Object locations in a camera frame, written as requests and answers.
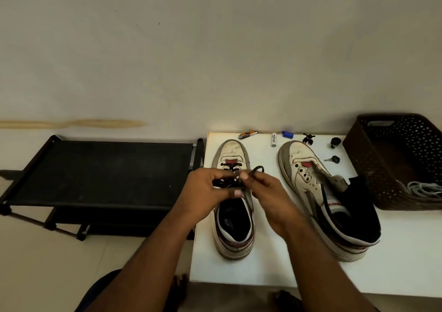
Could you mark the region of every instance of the shoe sole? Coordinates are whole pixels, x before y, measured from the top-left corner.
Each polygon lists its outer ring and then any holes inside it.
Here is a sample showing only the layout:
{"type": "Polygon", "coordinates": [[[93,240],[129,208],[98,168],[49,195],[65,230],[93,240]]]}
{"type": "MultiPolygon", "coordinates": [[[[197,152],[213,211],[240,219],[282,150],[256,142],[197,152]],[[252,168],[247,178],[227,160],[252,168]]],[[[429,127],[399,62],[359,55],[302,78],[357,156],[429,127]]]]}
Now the shoe sole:
{"type": "MultiPolygon", "coordinates": [[[[316,159],[322,164],[322,162],[319,160],[319,158],[315,155],[316,159]]],[[[351,253],[349,251],[347,251],[346,253],[351,254],[351,258],[347,258],[345,256],[340,255],[338,252],[342,251],[342,248],[340,248],[339,246],[337,246],[328,236],[327,234],[325,234],[323,232],[323,230],[321,229],[321,227],[319,226],[318,222],[316,221],[316,218],[312,215],[311,213],[311,209],[309,209],[309,205],[306,204],[306,200],[304,199],[304,197],[302,197],[301,193],[298,191],[298,189],[296,188],[296,186],[293,185],[292,181],[289,178],[289,175],[287,175],[287,172],[284,169],[284,163],[282,161],[282,147],[279,148],[278,151],[278,163],[279,163],[279,170],[281,170],[282,176],[284,177],[285,182],[290,186],[290,188],[296,192],[296,194],[299,196],[299,198],[301,198],[302,200],[302,204],[304,205],[304,208],[306,209],[307,213],[308,213],[308,217],[310,218],[313,226],[315,227],[316,231],[319,233],[319,235],[321,236],[321,238],[323,239],[323,241],[325,242],[325,244],[327,245],[327,247],[330,249],[330,251],[332,252],[332,254],[334,255],[334,257],[336,259],[338,259],[341,262],[353,262],[353,261],[357,261],[361,258],[364,257],[366,251],[363,251],[361,253],[351,253]]]]}
{"type": "MultiPolygon", "coordinates": [[[[244,153],[244,159],[245,159],[245,163],[246,163],[246,168],[250,169],[250,159],[248,157],[248,153],[246,148],[243,146],[243,144],[240,141],[234,140],[234,139],[230,139],[230,140],[226,140],[224,141],[222,144],[220,144],[217,152],[215,153],[215,156],[213,157],[213,161],[212,161],[212,168],[216,168],[218,165],[218,159],[219,156],[221,154],[221,150],[223,149],[224,145],[227,142],[230,141],[235,141],[237,143],[239,143],[239,145],[241,146],[241,149],[244,153]]],[[[253,245],[255,244],[255,238],[253,238],[252,243],[250,244],[250,246],[244,248],[241,251],[231,251],[229,250],[227,247],[224,246],[224,244],[221,242],[218,234],[217,234],[217,228],[216,228],[216,220],[215,220],[215,211],[212,210],[210,212],[210,221],[211,221],[211,225],[212,225],[212,236],[213,236],[213,241],[215,243],[215,247],[217,248],[218,253],[225,259],[228,260],[240,260],[243,259],[244,257],[246,257],[247,255],[250,254],[251,249],[253,247],[253,245]]]]}

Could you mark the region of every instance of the person's left hand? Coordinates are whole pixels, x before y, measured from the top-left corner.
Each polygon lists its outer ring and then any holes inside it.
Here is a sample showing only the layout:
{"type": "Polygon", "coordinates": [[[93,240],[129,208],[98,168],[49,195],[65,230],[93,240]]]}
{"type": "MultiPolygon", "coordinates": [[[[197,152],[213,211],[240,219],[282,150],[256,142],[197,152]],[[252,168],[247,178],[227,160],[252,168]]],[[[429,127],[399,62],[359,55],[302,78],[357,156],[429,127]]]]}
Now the person's left hand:
{"type": "Polygon", "coordinates": [[[236,175],[230,170],[215,168],[200,168],[192,171],[187,176],[187,181],[172,211],[184,216],[193,227],[207,217],[210,211],[223,200],[242,197],[240,189],[213,187],[214,179],[227,177],[236,177],[236,175]]]}

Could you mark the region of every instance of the yellow stain on wall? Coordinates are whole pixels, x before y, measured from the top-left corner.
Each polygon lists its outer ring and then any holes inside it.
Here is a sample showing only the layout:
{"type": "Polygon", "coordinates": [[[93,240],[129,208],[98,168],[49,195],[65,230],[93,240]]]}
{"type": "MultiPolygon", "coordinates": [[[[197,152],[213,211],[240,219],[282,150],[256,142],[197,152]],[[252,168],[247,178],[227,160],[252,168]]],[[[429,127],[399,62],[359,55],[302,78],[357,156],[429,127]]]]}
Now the yellow stain on wall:
{"type": "Polygon", "coordinates": [[[41,130],[66,127],[135,128],[146,125],[143,121],[123,119],[78,119],[65,122],[0,120],[0,129],[10,130],[41,130]]]}

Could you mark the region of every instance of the person's left arm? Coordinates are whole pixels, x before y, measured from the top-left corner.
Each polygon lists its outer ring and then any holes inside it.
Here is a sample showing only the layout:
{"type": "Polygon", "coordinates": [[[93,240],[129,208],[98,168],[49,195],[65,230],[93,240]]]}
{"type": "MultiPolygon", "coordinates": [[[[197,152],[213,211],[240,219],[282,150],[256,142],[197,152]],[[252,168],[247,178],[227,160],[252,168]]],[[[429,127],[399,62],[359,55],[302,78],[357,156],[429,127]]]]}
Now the person's left arm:
{"type": "Polygon", "coordinates": [[[211,168],[191,172],[172,210],[86,312],[163,311],[190,230],[220,202],[242,195],[239,189],[215,189],[212,181],[234,176],[211,168]]]}

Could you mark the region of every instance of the forearm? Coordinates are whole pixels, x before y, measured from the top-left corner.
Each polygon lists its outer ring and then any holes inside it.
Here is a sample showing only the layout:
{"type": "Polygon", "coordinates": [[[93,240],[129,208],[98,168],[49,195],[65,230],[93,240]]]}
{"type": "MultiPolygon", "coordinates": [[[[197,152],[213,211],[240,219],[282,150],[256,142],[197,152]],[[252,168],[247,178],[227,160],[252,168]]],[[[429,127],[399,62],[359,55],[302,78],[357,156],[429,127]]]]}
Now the forearm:
{"type": "Polygon", "coordinates": [[[307,311],[375,311],[301,214],[287,232],[290,260],[307,311]]]}
{"type": "Polygon", "coordinates": [[[172,210],[87,312],[159,312],[163,310],[181,248],[191,229],[172,210]]]}

